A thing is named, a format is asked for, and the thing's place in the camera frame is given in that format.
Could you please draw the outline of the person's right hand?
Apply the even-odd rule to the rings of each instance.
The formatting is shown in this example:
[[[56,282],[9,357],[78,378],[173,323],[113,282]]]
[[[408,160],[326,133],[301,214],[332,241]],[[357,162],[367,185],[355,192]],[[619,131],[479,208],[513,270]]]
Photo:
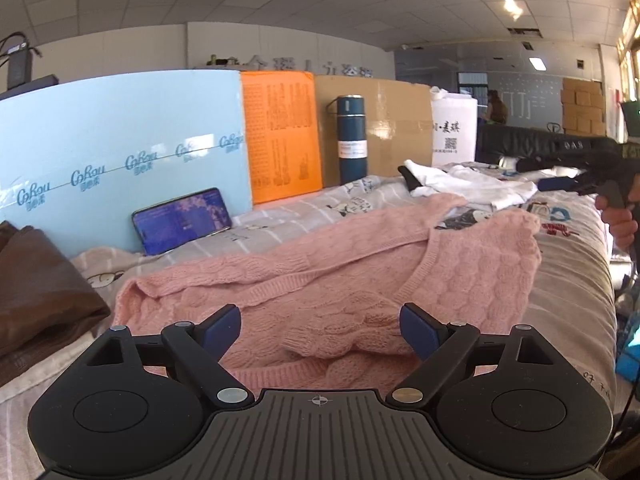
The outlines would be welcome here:
[[[596,198],[596,208],[600,211],[601,220],[608,226],[608,232],[612,235],[616,247],[621,250],[631,248],[639,229],[631,211],[612,207],[608,199],[602,195]]]

